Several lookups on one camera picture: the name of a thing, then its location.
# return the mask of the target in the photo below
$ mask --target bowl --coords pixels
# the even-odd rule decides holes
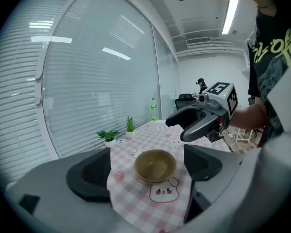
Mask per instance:
[[[148,150],[140,154],[134,163],[136,175],[151,184],[163,183],[174,175],[175,158],[164,150]]]

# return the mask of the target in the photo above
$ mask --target plant pot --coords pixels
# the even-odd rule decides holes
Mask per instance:
[[[125,134],[126,134],[127,138],[134,138],[136,135],[136,130],[134,130],[133,132],[126,131]]]
[[[113,148],[113,147],[115,147],[115,145],[116,145],[116,139],[115,138],[112,141],[110,141],[110,142],[106,142],[105,141],[105,146],[107,148]]]

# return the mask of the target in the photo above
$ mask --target small green plant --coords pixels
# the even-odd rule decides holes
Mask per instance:
[[[134,119],[132,117],[129,118],[129,116],[127,116],[125,127],[127,132],[133,132],[135,130]]]
[[[106,132],[106,131],[103,131],[103,130],[97,132],[97,135],[100,138],[105,139],[106,142],[113,141],[116,134],[117,134],[117,131],[114,131],[114,130],[111,130],[110,132]]]

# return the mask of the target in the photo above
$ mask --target table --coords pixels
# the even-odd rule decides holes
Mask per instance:
[[[133,139],[120,137],[111,149],[107,189],[113,209],[145,233],[170,232],[183,225],[191,177],[184,165],[182,131],[179,125],[167,127],[163,121],[146,123],[136,129]],[[211,143],[203,137],[190,144],[230,152],[223,140]],[[168,151],[177,161],[174,176],[163,184],[145,184],[134,173],[136,157],[151,149]]]

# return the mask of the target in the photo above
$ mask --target floor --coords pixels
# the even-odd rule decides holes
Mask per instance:
[[[227,130],[225,130],[224,133],[224,140],[226,143],[229,145],[229,147],[232,149],[234,153],[239,153],[239,154],[246,154],[249,150],[255,149],[262,137],[262,133],[257,132],[257,137],[255,138],[254,132],[252,132],[251,139],[249,142],[246,141],[237,141],[235,142],[237,132],[235,130],[238,129],[233,129],[233,127],[229,127]],[[230,132],[234,134],[233,138],[230,138],[227,133]],[[250,131],[246,131],[246,134],[244,135],[244,138],[249,138]]]

